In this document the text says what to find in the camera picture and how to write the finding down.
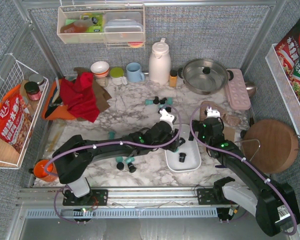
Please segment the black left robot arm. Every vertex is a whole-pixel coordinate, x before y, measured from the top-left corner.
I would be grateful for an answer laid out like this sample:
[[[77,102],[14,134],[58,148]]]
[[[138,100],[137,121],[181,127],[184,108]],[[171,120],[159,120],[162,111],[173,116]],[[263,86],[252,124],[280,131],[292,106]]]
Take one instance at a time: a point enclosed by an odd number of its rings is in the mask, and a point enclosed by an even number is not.
[[[91,163],[116,157],[143,156],[157,149],[176,152],[186,142],[174,128],[176,118],[164,108],[159,113],[159,122],[152,127],[120,138],[87,140],[80,134],[72,136],[52,155],[59,182],[66,185],[76,198],[87,197],[92,190],[83,173]]]

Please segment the white storage basket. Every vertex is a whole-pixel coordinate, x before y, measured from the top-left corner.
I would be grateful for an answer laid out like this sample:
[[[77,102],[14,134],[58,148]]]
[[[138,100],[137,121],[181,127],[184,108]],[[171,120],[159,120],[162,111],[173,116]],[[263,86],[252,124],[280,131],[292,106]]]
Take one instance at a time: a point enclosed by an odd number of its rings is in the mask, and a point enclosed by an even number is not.
[[[174,125],[174,129],[179,129],[180,138],[185,140],[185,143],[178,147],[176,152],[165,150],[165,160],[168,168],[172,172],[182,173],[198,169],[201,166],[202,159],[196,140],[189,140],[191,133],[188,124]]]

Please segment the tan scouring pad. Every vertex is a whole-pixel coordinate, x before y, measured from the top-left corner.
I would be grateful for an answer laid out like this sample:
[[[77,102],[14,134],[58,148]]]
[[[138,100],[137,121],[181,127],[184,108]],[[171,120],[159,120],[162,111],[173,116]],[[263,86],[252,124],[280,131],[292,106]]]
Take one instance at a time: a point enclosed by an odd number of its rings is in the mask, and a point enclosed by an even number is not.
[[[235,141],[236,130],[232,127],[225,126],[223,129],[224,138],[226,140]]]

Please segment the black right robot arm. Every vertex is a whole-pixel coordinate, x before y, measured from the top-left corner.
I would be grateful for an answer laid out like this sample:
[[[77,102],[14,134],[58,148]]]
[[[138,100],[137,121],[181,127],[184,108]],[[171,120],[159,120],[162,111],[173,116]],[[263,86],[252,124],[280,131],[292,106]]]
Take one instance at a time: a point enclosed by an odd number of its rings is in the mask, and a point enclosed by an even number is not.
[[[279,233],[293,236],[300,224],[300,211],[294,189],[288,183],[278,183],[249,162],[239,147],[226,140],[223,120],[207,108],[209,116],[203,120],[190,118],[190,138],[206,147],[210,157],[233,171],[256,198],[257,224],[268,236]]]

